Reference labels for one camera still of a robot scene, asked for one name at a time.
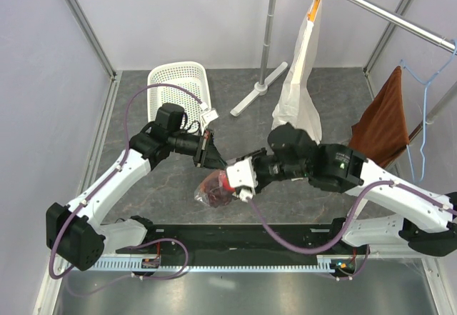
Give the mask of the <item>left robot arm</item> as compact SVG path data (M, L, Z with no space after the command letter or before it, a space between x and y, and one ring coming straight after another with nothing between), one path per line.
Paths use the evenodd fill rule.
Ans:
M115 163L87 190L67 205L52 204L46 212L46 245L81 271L91 268L103 254L134 246L141 253L156 247L156 235L138 219L104 225L102 221L119 199L170 154L190 156L196 167L224 169L226 162L214 145L208 125L218 118L203 105L200 134L181 128L182 106L165 103L155 119L129 138Z

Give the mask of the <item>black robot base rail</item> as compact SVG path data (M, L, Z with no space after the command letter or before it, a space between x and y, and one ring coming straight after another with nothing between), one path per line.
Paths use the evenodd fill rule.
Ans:
M333 224L276 224L272 229L287 242L303 248L316 248L329 242L337 230ZM150 225L142 242L177 239L189 251L189 265L197 266L293 266L314 265L316 255L289 251L274 241L260 224L162 224ZM330 256L352 256L366 253L366 245L354 249L339 241L323 252ZM117 254L155 254L156 244L142 249L118 249ZM159 254L165 266L184 262L184 251L169 242L160 243Z

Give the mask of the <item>red apple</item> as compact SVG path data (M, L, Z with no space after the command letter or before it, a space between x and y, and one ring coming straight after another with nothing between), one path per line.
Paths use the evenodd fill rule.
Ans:
M219 174L219 184L222 189L229 191L231 193L235 192L235 189L233 187L231 187L228 177L226 176L224 171L222 171Z

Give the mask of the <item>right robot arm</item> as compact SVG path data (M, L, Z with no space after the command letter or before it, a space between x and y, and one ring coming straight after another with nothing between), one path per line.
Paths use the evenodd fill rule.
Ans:
M357 150L343 144L317 144L308 133L280 125L265 149L251 158L256 191L274 181L305 178L322 191L347 194L356 201L344 220L327 235L327 243L304 248L276 234L271 237L300 254L343 253L350 247L402 244L429 256L456 251L456 194L434 194L400 179Z

